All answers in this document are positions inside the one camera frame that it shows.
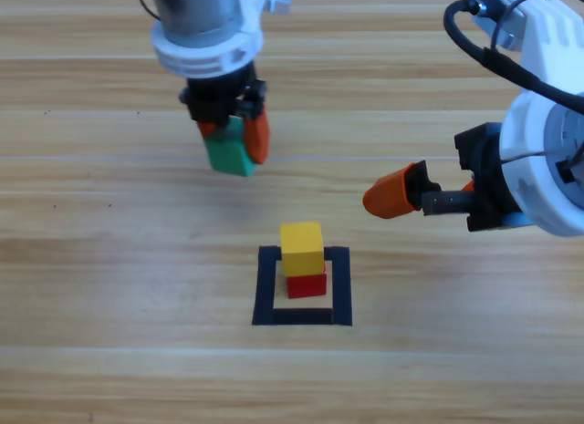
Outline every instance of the cube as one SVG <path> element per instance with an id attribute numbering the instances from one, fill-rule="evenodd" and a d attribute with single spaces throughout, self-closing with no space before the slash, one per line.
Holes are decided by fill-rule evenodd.
<path id="1" fill-rule="evenodd" d="M 240 118 L 231 117 L 225 129 L 207 135 L 204 146 L 214 171 L 251 176 L 256 169 L 245 150 L 244 122 Z"/>
<path id="2" fill-rule="evenodd" d="M 280 242 L 285 277 L 322 274 L 325 251 L 319 222 L 284 223 Z"/>
<path id="3" fill-rule="evenodd" d="M 308 298 L 327 294 L 327 271 L 317 275 L 289 276 L 286 278 L 288 298 Z"/>

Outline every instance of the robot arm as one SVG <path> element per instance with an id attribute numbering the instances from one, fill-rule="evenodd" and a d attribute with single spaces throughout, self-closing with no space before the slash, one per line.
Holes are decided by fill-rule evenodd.
<path id="1" fill-rule="evenodd" d="M 449 9 L 465 9 L 488 35 L 491 49 L 472 45 Z M 363 198 L 374 215 L 467 213 L 469 231 L 535 224 L 558 236 L 584 234 L 584 25 L 560 0 L 462 0 L 444 15 L 456 44 L 484 67 L 523 89 L 502 123 L 487 123 L 454 138 L 462 170 L 473 180 L 441 191 L 425 163 L 393 173 Z M 521 52 L 519 67 L 495 44 Z"/>
<path id="2" fill-rule="evenodd" d="M 213 149 L 221 152 L 222 142 L 239 140 L 246 154 L 239 157 L 263 164 L 270 135 L 266 82 L 257 78 L 254 66 L 264 42 L 261 15 L 285 14 L 291 0 L 154 2 L 160 17 L 151 31 L 152 45 L 161 65 L 186 79 L 180 101 L 205 144 L 213 140 Z M 234 128 L 235 123 L 243 123 L 243 131 Z"/>

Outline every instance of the black tape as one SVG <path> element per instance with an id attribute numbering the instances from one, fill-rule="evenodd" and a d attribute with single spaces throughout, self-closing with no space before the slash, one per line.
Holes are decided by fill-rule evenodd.
<path id="1" fill-rule="evenodd" d="M 332 308 L 274 308 L 276 263 L 282 261 L 278 246 L 260 246 L 257 256 L 254 326 L 352 326 L 349 248 L 325 247 L 325 261 L 332 262 Z"/>

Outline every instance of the green block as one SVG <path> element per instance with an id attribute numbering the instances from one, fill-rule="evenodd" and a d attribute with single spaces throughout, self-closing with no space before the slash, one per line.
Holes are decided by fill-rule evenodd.
<path id="1" fill-rule="evenodd" d="M 233 117 L 226 129 L 218 129 L 204 140 L 211 168 L 238 176 L 251 176 L 256 164 L 249 158 L 244 144 L 244 122 Z"/>

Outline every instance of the wooden table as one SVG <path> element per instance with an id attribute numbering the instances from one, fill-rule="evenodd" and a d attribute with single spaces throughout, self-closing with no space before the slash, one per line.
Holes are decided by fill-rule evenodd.
<path id="1" fill-rule="evenodd" d="M 454 134 L 517 94 L 452 1 L 265 16 L 271 160 L 240 179 L 137 0 L 0 0 L 0 422 L 584 422 L 581 239 L 361 204 L 421 159 L 462 187 Z M 258 246 L 305 220 L 351 250 L 354 326 L 251 326 Z"/>

